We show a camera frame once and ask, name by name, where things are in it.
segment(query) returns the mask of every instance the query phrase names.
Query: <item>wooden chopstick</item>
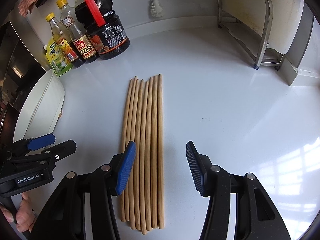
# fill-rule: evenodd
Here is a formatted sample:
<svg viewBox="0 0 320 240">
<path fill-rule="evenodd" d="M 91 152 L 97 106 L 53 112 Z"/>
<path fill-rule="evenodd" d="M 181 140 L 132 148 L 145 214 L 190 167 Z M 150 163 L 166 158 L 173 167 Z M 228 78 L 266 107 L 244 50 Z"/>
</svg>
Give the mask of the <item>wooden chopstick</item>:
<svg viewBox="0 0 320 240">
<path fill-rule="evenodd" d="M 126 145 L 126 134 L 127 134 L 129 105 L 130 105 L 132 85 L 133 85 L 133 79 L 130 79 L 128 93 L 127 93 L 127 99 L 126 99 L 125 107 L 124 107 L 124 117 L 123 117 L 122 134 L 121 134 L 121 148 L 120 148 L 121 153 L 124 153 L 125 148 L 127 146 Z M 121 194 L 121 221 L 126 222 L 125 211 L 124 211 L 124 192 L 122 192 L 122 194 Z"/>
<path fill-rule="evenodd" d="M 143 79 L 140 82 L 139 95 L 138 95 L 138 108 L 137 108 L 137 121 L 136 121 L 136 134 L 134 141 L 136 142 L 136 158 L 133 164 L 133 193 L 134 193 L 134 215 L 136 220 L 136 229 L 141 229 L 140 223 L 140 197 L 139 197 L 139 165 L 140 165 L 140 133 L 141 133 L 141 111 L 143 101 Z"/>
<path fill-rule="evenodd" d="M 151 181 L 150 181 L 150 150 L 151 150 L 151 112 L 152 112 L 153 77 L 150 78 L 147 101 L 146 117 L 146 142 L 145 142 L 145 205 L 146 205 L 146 228 L 151 231 Z"/>
<path fill-rule="evenodd" d="M 162 75 L 158 78 L 158 224 L 164 228 Z"/>
<path fill-rule="evenodd" d="M 139 93 L 139 80 L 136 81 L 136 88 L 134 91 L 132 122 L 131 122 L 131 132 L 130 132 L 130 140 L 131 141 L 135 141 L 134 136 L 135 136 L 136 120 L 137 120 L 138 93 Z M 136 229 L 135 215 L 134 215 L 133 171 L 134 171 L 134 169 L 131 169 L 131 173 L 129 176 L 129 213 L 130 213 L 130 227 L 131 227 L 131 229 Z"/>
<path fill-rule="evenodd" d="M 135 76 L 132 84 L 131 96 L 130 96 L 130 105 L 129 105 L 129 115 L 128 115 L 128 124 L 127 124 L 127 133 L 125 145 L 128 145 L 131 138 L 131 123 L 132 123 L 132 110 L 133 110 L 133 101 L 134 94 L 136 89 L 137 76 Z M 125 211 L 125 220 L 130 220 L 130 209 L 129 209 L 129 181 L 127 182 L 127 186 L 124 190 L 124 211 Z"/>
<path fill-rule="evenodd" d="M 147 118 L 147 102 L 148 102 L 148 88 L 149 81 L 146 82 L 143 104 L 142 104 L 142 114 L 141 114 L 141 135 L 140 135 L 140 219 L 141 219 L 141 231 L 143 235 L 147 234 L 146 227 L 146 205 L 144 197 L 144 169 L 145 169 L 145 141 L 146 141 L 146 118 Z"/>
<path fill-rule="evenodd" d="M 151 115 L 151 227 L 158 227 L 158 199 L 157 199 L 157 76 L 154 76 L 152 91 Z"/>
</svg>

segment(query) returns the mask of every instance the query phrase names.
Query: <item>red handle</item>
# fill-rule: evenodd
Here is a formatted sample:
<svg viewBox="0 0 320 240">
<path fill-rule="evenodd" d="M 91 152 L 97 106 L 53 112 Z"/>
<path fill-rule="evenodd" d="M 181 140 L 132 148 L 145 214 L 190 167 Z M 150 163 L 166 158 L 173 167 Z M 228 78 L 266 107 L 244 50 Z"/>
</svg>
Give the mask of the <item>red handle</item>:
<svg viewBox="0 0 320 240">
<path fill-rule="evenodd" d="M 94 0 L 84 0 L 89 8 L 94 20 L 96 21 L 98 27 L 101 27 L 106 24 L 99 8 Z"/>
</svg>

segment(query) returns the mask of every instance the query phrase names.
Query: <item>blue gripper pad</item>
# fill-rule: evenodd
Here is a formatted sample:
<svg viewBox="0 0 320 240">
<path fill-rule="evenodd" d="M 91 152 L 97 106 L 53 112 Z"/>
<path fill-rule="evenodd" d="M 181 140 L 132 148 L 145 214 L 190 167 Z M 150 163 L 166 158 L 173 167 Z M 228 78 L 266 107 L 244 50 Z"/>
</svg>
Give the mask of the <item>blue gripper pad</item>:
<svg viewBox="0 0 320 240">
<path fill-rule="evenodd" d="M 36 151 L 55 142 L 56 138 L 52 133 L 47 135 L 32 139 L 27 145 L 28 149 L 31 151 Z"/>
<path fill-rule="evenodd" d="M 207 171 L 192 141 L 187 143 L 186 154 L 196 190 L 203 196 L 205 191 L 204 175 Z"/>
<path fill-rule="evenodd" d="M 116 186 L 116 192 L 118 195 L 120 195 L 121 192 L 124 191 L 127 185 L 135 157 L 136 144 L 133 141 L 130 141 L 124 151 L 124 158 L 118 172 L 118 183 Z"/>
</svg>

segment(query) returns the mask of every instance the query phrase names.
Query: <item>yellow bottle cap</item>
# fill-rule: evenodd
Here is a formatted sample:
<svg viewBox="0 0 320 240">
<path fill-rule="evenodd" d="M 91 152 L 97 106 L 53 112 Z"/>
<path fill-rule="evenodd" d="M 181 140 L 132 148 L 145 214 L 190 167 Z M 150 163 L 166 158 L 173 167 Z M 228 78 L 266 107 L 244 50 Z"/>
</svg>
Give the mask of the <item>yellow bottle cap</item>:
<svg viewBox="0 0 320 240">
<path fill-rule="evenodd" d="M 45 19 L 47 20 L 47 22 L 50 22 L 50 20 L 52 20 L 53 18 L 55 18 L 54 13 L 50 13 L 47 15 L 47 17 Z"/>
<path fill-rule="evenodd" d="M 57 1 L 57 5 L 59 7 L 59 9 L 61 9 L 63 6 L 65 6 L 66 4 L 68 4 L 67 0 L 58 0 Z"/>
</svg>

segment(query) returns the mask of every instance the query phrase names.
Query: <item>white plastic bowl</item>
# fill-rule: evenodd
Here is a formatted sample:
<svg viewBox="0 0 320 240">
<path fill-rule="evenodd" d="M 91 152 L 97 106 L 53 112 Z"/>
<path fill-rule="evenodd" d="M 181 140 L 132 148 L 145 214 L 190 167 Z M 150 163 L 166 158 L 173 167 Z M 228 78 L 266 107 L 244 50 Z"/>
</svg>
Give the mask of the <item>white plastic bowl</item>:
<svg viewBox="0 0 320 240">
<path fill-rule="evenodd" d="M 36 83 L 25 101 L 14 130 L 13 141 L 52 133 L 64 100 L 64 88 L 53 69 Z"/>
</svg>

